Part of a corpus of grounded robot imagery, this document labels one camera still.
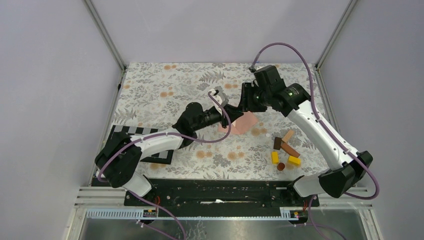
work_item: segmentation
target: black and white checkerboard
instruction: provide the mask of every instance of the black and white checkerboard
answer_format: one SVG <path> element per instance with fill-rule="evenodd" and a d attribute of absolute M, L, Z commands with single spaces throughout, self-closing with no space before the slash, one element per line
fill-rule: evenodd
<path fill-rule="evenodd" d="M 136 126 L 121 126 L 121 125 L 113 125 L 110 130 L 109 138 L 111 139 L 114 133 L 124 132 L 127 135 L 146 135 L 153 134 L 164 129 L 156 129 L 156 128 L 147 128 L 147 127 L 136 127 Z M 155 163 L 155 164 L 171 164 L 172 156 L 174 154 L 173 150 L 162 151 L 152 156 L 148 156 L 140 160 L 140 162 L 147 163 Z"/>

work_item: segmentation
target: reflective surface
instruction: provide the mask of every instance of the reflective surface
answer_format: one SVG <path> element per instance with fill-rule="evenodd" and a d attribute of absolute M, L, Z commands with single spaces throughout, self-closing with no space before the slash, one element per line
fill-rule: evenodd
<path fill-rule="evenodd" d="M 329 225 L 342 232 L 348 240 L 364 240 L 361 218 L 354 210 L 314 210 L 317 224 Z M 322 239 L 313 226 L 293 227 L 288 221 L 275 220 L 190 220 L 182 221 L 189 240 L 314 240 Z M 178 239 L 183 234 L 173 220 L 156 220 L 154 226 Z M 332 240 L 339 235 L 322 229 Z M 169 238 L 134 220 L 91 219 L 85 221 L 81 240 L 167 240 Z"/>

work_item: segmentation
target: tabletop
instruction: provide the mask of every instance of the tabletop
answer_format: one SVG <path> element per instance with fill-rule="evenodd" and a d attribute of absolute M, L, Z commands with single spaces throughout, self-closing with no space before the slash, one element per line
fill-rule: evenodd
<path fill-rule="evenodd" d="M 273 64 L 286 85 L 301 84 L 310 91 L 303 64 Z M 229 104 L 237 106 L 242 83 L 255 78 L 248 63 L 131 63 L 114 112 L 113 125 L 170 128 L 191 102 L 203 109 L 213 106 L 210 89 L 223 91 Z M 323 100 L 314 79 L 315 104 L 324 113 Z M 236 179 L 291 181 L 328 168 L 323 156 L 305 133 L 281 113 L 269 109 L 254 113 L 258 123 L 242 135 L 231 134 L 225 140 L 208 144 L 193 142 L 173 153 L 170 165 L 140 162 L 136 171 L 150 178 Z M 278 151 L 279 161 L 286 164 L 278 171 L 272 164 L 274 137 L 282 138 L 289 129 L 295 134 L 289 140 L 300 153 L 301 166 L 286 164 L 288 154 Z M 197 131 L 204 140 L 221 138 L 218 124 Z"/>

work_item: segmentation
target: pink paper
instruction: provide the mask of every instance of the pink paper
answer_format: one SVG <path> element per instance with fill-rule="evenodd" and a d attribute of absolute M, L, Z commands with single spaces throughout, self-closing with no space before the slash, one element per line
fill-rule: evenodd
<path fill-rule="evenodd" d="M 245 134 L 251 127 L 258 122 L 256 116 L 250 111 L 245 112 L 243 116 L 237 118 L 234 124 L 231 126 L 230 134 L 241 135 Z M 218 126 L 218 132 L 227 133 L 229 127 L 223 128 L 221 125 Z"/>

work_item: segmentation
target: gray wall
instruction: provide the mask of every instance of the gray wall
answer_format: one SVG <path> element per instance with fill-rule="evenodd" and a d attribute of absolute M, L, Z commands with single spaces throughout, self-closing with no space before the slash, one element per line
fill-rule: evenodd
<path fill-rule="evenodd" d="M 60 239 L 120 71 L 80 0 L 1 1 L 0 35 L 0 239 Z"/>
<path fill-rule="evenodd" d="M 316 62 L 349 0 L 94 0 L 126 63 L 247 63 L 273 42 Z M 300 63 L 276 47 L 261 62 Z"/>
<path fill-rule="evenodd" d="M 342 135 L 374 156 L 386 240 L 424 236 L 423 13 L 422 0 L 360 1 L 322 69 Z"/>

